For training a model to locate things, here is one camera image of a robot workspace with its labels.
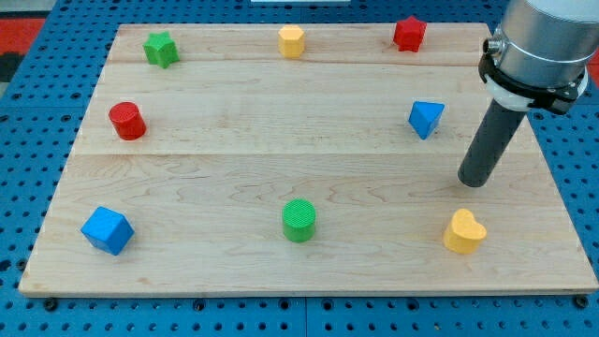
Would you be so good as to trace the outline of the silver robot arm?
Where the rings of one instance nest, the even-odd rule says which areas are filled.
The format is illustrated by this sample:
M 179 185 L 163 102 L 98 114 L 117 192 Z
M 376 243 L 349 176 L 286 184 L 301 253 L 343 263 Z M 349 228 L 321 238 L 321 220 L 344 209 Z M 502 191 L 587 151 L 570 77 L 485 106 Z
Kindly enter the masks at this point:
M 588 85 L 597 48 L 598 0 L 511 0 L 478 71 L 507 110 L 565 114 Z

